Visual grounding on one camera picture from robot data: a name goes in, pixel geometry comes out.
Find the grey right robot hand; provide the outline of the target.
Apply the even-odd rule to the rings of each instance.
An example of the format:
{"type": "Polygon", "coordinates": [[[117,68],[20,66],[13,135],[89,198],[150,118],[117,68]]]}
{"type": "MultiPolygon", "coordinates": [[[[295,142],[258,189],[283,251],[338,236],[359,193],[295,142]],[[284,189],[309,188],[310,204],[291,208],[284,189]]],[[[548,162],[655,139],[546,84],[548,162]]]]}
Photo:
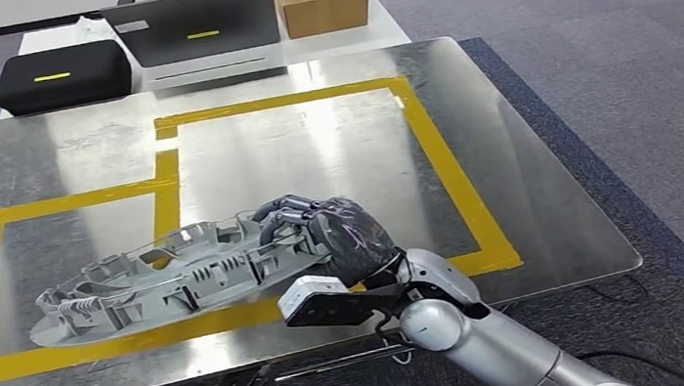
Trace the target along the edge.
{"type": "Polygon", "coordinates": [[[363,283],[383,270],[395,271],[405,252],[361,205],[346,197],[316,200],[287,194],[259,207],[251,217],[263,224],[259,242],[271,243],[288,224],[306,228],[328,259],[303,274],[340,279],[346,287],[363,283]]]}

